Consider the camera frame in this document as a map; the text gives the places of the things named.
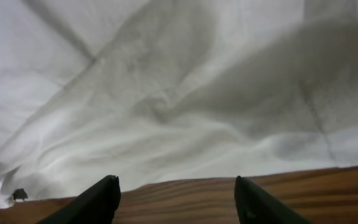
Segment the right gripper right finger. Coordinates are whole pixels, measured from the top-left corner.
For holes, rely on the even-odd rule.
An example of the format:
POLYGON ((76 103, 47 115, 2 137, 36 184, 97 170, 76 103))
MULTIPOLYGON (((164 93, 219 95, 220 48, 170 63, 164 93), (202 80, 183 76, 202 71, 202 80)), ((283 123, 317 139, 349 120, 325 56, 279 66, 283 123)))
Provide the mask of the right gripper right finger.
POLYGON ((311 224, 246 177, 236 177, 234 198, 240 224, 311 224))

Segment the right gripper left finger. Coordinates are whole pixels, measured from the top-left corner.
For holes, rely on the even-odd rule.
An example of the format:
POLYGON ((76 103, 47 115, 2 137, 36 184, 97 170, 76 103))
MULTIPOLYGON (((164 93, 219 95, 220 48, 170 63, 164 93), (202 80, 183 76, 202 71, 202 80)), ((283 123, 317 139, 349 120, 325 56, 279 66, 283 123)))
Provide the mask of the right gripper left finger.
POLYGON ((120 200, 119 177, 107 175, 37 224, 111 224, 120 200))

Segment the white t-shirt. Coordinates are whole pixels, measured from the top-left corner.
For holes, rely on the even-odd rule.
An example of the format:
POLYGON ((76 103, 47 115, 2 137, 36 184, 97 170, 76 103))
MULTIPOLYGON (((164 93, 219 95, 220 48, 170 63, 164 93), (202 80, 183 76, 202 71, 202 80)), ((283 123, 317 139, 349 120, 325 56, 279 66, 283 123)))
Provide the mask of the white t-shirt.
POLYGON ((0 208, 358 166, 358 1, 0 1, 0 208))

